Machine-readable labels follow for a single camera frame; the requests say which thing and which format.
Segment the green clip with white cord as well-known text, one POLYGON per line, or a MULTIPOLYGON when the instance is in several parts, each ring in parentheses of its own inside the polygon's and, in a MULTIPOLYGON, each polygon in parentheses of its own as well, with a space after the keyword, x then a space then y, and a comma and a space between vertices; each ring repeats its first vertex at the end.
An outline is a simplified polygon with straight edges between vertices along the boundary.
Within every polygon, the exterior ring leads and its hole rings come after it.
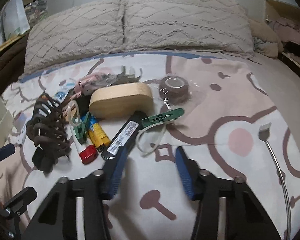
POLYGON ((144 118, 141 120, 142 129, 138 131, 135 139, 135 145, 136 148, 141 152, 141 156, 145 157, 154 152, 159 144, 162 141, 162 137, 164 136, 166 132, 166 128, 168 124, 174 123, 175 120, 177 120, 179 117, 184 115, 184 109, 183 108, 176 108, 172 109, 170 111, 160 113, 158 115, 153 115, 148 118, 144 118), (160 131, 160 135, 157 138, 157 140, 154 142, 154 145, 149 150, 142 149, 140 145, 141 137, 144 133, 146 133, 148 130, 153 129, 157 126, 162 126, 162 129, 160 131))

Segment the brown claw hair clip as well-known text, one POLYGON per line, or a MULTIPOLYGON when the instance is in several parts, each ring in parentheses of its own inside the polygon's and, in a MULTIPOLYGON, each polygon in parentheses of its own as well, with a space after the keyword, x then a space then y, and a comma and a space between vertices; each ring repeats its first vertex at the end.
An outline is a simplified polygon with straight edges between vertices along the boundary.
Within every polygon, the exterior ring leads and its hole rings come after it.
POLYGON ((66 124, 61 104, 43 92, 34 104, 32 118, 26 123, 26 135, 36 147, 32 162, 38 170, 50 173, 60 157, 69 156, 66 124))

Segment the red lighter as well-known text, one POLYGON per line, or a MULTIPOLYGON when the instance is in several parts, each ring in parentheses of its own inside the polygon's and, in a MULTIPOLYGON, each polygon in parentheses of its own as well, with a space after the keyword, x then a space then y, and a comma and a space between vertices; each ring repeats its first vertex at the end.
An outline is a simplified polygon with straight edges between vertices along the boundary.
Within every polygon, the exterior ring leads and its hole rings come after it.
POLYGON ((82 164, 87 165, 98 157, 97 148, 94 145, 89 145, 82 152, 79 153, 79 157, 81 159, 82 164))

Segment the metal back scratcher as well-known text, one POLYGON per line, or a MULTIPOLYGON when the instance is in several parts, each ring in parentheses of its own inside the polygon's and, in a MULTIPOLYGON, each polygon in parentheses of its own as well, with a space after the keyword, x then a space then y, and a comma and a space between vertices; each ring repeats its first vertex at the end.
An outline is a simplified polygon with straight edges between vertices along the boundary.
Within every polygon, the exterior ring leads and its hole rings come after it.
POLYGON ((289 194, 288 194, 288 189, 287 185, 285 183, 283 173, 281 171, 281 167, 279 165, 279 162, 277 160, 277 157, 269 143, 269 137, 270 137, 270 127, 271 123, 264 124, 260 126, 259 132, 258 132, 258 138, 263 141, 270 153, 270 156, 274 162, 274 165, 276 167, 279 180, 281 181, 281 186, 282 186, 282 192, 283 192, 283 197, 285 200, 285 207, 286 207, 286 221, 287 221, 287 233, 286 233, 286 239, 291 238, 291 231, 292 231, 292 215, 291 215, 291 205, 289 201, 289 194))

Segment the black lighter with barcode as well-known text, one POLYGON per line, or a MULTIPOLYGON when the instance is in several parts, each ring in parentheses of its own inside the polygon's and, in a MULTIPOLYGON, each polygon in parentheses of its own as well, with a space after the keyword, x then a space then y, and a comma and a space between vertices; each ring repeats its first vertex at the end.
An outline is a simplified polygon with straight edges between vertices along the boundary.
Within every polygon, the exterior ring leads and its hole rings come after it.
POLYGON ((135 111, 116 133, 110 145, 102 152, 101 157, 104 160, 114 159, 120 146, 131 150, 135 145, 138 131, 143 128, 142 119, 147 117, 148 115, 146 113, 135 111))

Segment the cartoon print bed blanket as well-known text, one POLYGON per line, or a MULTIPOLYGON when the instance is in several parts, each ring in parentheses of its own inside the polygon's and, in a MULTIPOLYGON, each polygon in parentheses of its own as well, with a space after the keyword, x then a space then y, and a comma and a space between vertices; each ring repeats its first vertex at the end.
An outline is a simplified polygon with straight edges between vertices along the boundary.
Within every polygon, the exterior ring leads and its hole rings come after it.
POLYGON ((281 167, 291 204, 292 228, 300 230, 300 79, 281 61, 256 54, 252 60, 217 55, 134 54, 84 60, 11 84, 2 94, 12 115, 30 117, 42 92, 96 73, 134 67, 153 95, 153 113, 165 111, 159 81, 170 74, 189 83, 184 115, 145 132, 133 148, 118 194, 106 202, 112 239, 189 239, 197 204, 181 184, 175 150, 184 148, 215 176, 242 176, 278 230, 286 237, 282 186, 270 153, 258 138, 270 126, 269 143, 281 167))

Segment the pink hair clip pile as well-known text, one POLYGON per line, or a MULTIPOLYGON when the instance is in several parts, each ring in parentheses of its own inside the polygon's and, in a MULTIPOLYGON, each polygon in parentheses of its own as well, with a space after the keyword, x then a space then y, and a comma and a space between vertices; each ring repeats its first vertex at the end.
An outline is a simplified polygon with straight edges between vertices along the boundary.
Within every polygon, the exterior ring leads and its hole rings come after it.
POLYGON ((130 67, 129 73, 127 74, 126 67, 122 66, 120 74, 105 74, 98 72, 87 75, 76 82, 71 99, 76 99, 80 96, 91 96, 94 91, 100 88, 139 82, 143 74, 141 68, 139 71, 140 75, 136 76, 135 69, 130 67))

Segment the wooden oval box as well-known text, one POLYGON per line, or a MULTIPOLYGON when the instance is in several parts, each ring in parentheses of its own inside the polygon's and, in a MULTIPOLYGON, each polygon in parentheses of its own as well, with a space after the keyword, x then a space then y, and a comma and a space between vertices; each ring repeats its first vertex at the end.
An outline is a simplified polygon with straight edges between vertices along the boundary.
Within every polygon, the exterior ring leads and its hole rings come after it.
POLYGON ((100 88, 90 98, 89 112, 96 118, 113 119, 132 115, 135 111, 150 113, 153 95, 145 83, 135 82, 100 88))

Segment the brown tape roll in wrap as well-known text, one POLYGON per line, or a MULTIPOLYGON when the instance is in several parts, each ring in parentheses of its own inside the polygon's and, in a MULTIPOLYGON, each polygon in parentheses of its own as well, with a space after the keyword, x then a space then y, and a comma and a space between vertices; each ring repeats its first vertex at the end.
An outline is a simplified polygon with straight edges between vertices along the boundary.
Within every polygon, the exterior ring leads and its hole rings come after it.
POLYGON ((159 82, 159 95, 171 103, 185 102, 189 98, 189 83, 179 76, 166 76, 159 82))

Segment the white paper bag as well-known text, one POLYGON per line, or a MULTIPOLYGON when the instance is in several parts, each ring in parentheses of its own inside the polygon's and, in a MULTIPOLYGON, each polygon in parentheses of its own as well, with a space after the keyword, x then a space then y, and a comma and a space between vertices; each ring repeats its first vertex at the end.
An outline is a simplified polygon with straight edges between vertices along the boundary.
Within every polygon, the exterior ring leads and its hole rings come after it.
POLYGON ((0 12, 0 46, 30 29, 23 0, 8 1, 0 12))

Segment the left beige textured pillow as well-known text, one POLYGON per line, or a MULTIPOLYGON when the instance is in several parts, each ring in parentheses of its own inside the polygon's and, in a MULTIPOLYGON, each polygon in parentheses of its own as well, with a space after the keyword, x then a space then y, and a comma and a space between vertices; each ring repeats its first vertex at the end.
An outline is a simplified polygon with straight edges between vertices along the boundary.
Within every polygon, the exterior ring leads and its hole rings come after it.
POLYGON ((124 5, 94 1, 59 12, 36 24, 27 39, 24 74, 55 64, 119 51, 124 5))

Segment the beige textured pillow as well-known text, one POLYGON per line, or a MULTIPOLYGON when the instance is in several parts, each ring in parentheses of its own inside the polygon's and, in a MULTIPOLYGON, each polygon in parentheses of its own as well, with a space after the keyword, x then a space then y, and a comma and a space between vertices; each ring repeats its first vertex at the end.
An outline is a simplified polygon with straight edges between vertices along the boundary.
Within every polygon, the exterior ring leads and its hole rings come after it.
POLYGON ((94 1, 59 12, 36 24, 27 39, 24 74, 55 64, 119 51, 124 5, 94 1))
POLYGON ((245 9, 236 0, 122 0, 128 50, 221 50, 252 55, 245 9))

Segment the crumpled beige blanket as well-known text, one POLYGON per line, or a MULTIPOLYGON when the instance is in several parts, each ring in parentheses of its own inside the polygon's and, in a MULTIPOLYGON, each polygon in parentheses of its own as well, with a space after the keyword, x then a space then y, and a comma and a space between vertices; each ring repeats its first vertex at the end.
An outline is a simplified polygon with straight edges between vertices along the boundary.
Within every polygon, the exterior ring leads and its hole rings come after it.
POLYGON ((248 19, 253 37, 254 52, 269 58, 278 58, 283 51, 283 44, 277 33, 264 22, 248 19))

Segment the right beige textured pillow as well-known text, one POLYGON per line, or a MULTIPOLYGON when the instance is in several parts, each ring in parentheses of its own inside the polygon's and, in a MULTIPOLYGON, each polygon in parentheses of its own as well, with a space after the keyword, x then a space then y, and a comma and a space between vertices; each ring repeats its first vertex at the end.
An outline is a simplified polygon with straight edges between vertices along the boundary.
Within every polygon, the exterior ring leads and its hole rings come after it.
POLYGON ((252 55, 245 9, 236 0, 122 0, 128 50, 221 50, 252 55))

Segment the wooden shelf with clothes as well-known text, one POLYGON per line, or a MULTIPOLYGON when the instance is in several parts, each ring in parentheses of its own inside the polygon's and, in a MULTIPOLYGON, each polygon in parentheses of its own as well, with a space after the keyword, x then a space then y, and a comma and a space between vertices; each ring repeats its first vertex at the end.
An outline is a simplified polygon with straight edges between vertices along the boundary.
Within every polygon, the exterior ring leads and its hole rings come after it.
POLYGON ((300 77, 300 8, 277 0, 266 0, 264 21, 283 44, 279 59, 300 77))

